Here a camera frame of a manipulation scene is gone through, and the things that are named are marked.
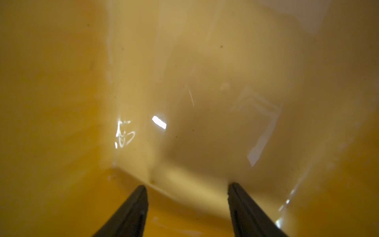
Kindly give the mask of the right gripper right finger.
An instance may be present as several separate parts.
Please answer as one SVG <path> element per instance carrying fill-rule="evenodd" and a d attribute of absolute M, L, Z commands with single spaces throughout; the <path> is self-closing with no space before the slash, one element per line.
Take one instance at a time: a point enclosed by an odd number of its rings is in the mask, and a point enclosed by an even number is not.
<path fill-rule="evenodd" d="M 287 237 L 238 183 L 229 184 L 228 204 L 236 237 Z"/>

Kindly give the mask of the yellow storage box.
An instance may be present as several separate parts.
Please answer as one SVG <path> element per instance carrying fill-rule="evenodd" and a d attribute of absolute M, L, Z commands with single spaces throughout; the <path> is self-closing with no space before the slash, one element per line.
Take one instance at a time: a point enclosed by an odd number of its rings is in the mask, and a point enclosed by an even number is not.
<path fill-rule="evenodd" d="M 1 236 L 379 234 L 378 1 L 1 1 Z"/>

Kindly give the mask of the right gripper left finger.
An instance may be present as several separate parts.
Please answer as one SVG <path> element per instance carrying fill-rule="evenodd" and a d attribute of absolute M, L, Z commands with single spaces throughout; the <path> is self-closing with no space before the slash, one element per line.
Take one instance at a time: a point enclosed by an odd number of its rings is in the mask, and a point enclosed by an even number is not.
<path fill-rule="evenodd" d="M 148 213 L 148 193 L 138 186 L 94 237 L 142 237 Z"/>

